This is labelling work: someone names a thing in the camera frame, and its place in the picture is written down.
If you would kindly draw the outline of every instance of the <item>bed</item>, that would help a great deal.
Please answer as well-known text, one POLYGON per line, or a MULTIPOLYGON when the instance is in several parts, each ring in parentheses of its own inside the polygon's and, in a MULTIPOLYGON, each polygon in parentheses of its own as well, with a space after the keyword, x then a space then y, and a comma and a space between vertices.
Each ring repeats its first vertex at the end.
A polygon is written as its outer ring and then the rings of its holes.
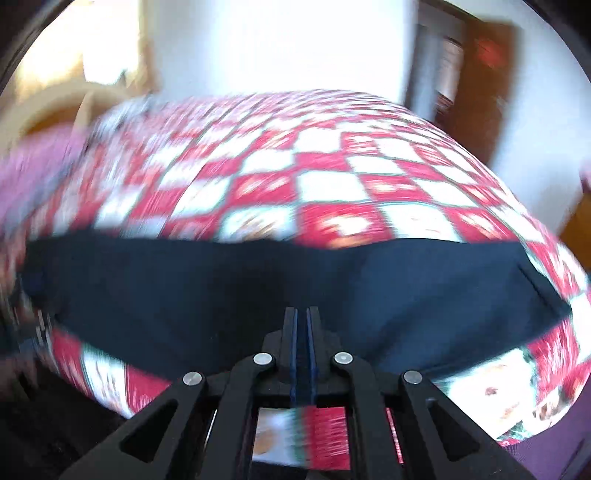
MULTIPOLYGON (((542 338, 436 379, 437 386, 510 447, 556 424, 591 372, 591 293, 570 251, 474 156, 383 98, 312 90, 162 105, 133 99, 100 117, 84 151, 60 172, 2 229, 3 291, 14 285, 27 241, 88 227, 134 238, 272 238, 329 249, 395 238, 520 241, 572 315, 542 338), (302 172, 316 179, 296 183, 302 172)), ((49 352, 46 361, 63 378, 126 418, 170 383, 59 325, 49 352)), ((348 466, 341 410, 281 415, 265 420, 278 440, 259 444, 256 458, 348 466)))

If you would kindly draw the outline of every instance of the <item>white wall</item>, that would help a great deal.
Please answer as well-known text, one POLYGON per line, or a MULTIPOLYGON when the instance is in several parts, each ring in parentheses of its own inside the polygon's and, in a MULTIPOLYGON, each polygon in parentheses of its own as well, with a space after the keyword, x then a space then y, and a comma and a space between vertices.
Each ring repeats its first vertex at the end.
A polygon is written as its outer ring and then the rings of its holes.
POLYGON ((521 0, 451 3, 522 29, 513 97, 492 169, 559 232, 581 195, 581 163, 591 159, 591 83, 558 34, 521 0))
POLYGON ((412 0, 153 0, 162 95, 351 89, 404 101, 412 0))
MULTIPOLYGON (((415 0, 151 0, 163 97, 353 89, 402 103, 415 0)), ((591 157, 591 85, 522 0, 452 0, 522 28, 513 99, 493 170, 554 231, 591 157)))

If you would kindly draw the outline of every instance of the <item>black fabric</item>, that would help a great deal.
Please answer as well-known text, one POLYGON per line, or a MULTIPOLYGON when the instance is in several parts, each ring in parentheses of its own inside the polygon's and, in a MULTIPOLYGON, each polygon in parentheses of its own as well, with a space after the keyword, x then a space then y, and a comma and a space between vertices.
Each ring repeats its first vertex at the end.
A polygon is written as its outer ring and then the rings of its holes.
POLYGON ((329 251, 84 231, 29 244, 23 279, 30 293, 45 285, 45 302, 79 338, 169 379, 258 352, 286 306, 318 306, 324 327, 375 367, 432 378, 537 338, 570 313, 510 242, 397 239, 329 251))

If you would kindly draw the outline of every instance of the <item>metal rivet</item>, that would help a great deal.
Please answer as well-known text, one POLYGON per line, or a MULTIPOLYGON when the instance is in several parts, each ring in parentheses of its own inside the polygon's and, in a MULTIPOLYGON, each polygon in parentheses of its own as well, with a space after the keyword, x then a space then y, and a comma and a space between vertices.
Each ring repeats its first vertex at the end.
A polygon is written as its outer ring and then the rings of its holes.
POLYGON ((184 384, 188 385, 189 387, 192 387, 193 385, 199 385, 201 380, 203 380, 203 377, 199 372, 189 372, 183 377, 184 384))
POLYGON ((341 365, 349 365, 353 361, 353 355, 349 352, 339 352, 335 355, 335 362, 341 365))
POLYGON ((404 379, 412 385, 418 385, 423 381, 423 376, 416 370, 409 370, 405 372, 404 379))
POLYGON ((254 356, 253 360, 257 365, 269 365, 273 361, 270 353, 261 352, 254 356))

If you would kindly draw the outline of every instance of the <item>wooden furniture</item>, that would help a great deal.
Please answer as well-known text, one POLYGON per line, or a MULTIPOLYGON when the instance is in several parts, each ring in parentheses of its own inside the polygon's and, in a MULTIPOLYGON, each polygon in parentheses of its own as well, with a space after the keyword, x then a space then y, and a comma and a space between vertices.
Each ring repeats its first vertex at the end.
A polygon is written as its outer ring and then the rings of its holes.
POLYGON ((564 227, 560 239, 574 253, 583 268, 591 271, 591 191, 581 201, 564 227))

